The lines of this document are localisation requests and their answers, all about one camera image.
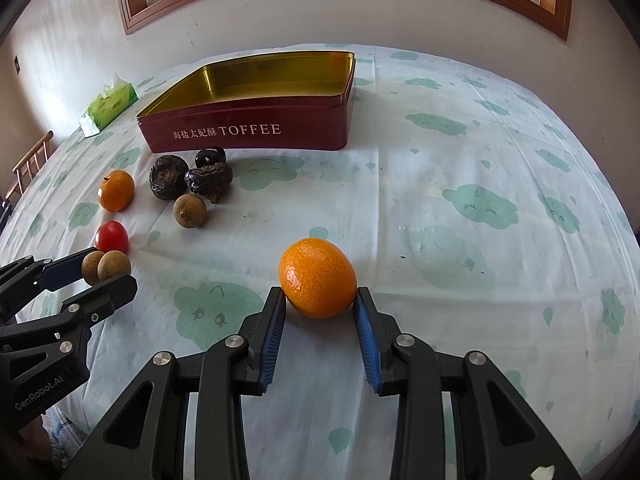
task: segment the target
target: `tangerine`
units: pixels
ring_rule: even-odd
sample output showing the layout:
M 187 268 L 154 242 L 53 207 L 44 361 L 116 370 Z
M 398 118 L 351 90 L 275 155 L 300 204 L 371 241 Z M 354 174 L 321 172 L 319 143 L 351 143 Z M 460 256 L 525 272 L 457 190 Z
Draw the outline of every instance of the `tangerine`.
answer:
M 122 211 L 131 202 L 135 189 L 136 185 L 129 173 L 122 170 L 113 170 L 103 177 L 100 183 L 98 202 L 110 213 Z
M 303 238 L 289 246 L 280 258 L 278 277 L 293 307 L 315 319 L 339 314 L 356 296 L 350 261 L 321 238 Z

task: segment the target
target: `chair back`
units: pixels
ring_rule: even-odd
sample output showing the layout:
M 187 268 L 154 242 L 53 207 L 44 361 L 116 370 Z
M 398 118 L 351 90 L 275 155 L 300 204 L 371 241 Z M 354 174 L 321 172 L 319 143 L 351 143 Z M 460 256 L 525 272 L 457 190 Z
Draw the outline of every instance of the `chair back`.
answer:
M 20 159 L 20 162 L 12 169 L 14 182 L 9 188 L 5 198 L 8 199 L 14 192 L 22 195 L 33 177 L 38 174 L 44 163 L 51 157 L 50 141 L 53 132 L 47 132 L 38 142 Z

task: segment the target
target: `white wall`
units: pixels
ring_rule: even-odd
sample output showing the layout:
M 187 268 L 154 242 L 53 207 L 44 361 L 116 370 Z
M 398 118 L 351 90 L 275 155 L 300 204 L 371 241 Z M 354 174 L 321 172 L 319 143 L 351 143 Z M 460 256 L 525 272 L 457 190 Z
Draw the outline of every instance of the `white wall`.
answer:
M 140 80 L 203 57 L 295 43 L 417 50 L 491 70 L 576 133 L 640 226 L 640 49 L 607 0 L 574 0 L 567 43 L 485 0 L 201 0 L 125 36 L 118 0 L 33 0 L 7 43 L 58 138 L 114 71 Z

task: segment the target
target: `red cherry tomato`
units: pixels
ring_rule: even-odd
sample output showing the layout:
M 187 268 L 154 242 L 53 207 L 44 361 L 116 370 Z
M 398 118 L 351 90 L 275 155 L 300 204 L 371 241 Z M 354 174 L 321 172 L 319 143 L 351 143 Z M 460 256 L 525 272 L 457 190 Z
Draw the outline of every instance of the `red cherry tomato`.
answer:
M 95 232 L 95 248 L 103 253 L 109 251 L 121 251 L 127 253 L 129 250 L 129 235 L 120 222 L 110 220 L 105 222 Z

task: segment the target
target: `tissue box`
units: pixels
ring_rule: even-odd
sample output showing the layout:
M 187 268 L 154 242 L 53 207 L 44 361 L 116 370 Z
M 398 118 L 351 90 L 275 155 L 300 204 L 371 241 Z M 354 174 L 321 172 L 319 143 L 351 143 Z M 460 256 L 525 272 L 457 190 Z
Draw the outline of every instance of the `tissue box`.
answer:
M 88 106 L 80 117 L 79 123 L 85 137 L 92 137 L 103 131 L 117 116 L 138 100 L 131 83 L 113 77 L 110 85 L 104 89 Z

